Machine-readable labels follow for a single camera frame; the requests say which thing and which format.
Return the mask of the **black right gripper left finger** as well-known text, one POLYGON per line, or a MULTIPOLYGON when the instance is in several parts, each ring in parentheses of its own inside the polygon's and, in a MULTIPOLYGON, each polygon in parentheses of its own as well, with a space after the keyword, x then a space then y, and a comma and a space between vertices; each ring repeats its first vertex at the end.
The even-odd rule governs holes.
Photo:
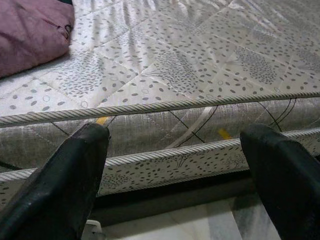
POLYGON ((98 193, 110 139, 87 123, 24 182, 0 213, 3 240, 79 240, 98 193))

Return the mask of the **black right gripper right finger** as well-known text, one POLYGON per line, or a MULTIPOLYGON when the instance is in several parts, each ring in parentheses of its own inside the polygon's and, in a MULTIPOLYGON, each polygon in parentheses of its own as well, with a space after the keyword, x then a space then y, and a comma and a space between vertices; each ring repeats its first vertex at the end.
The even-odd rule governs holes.
POLYGON ((320 238, 320 162, 264 124, 240 133, 257 193, 282 240, 320 238))

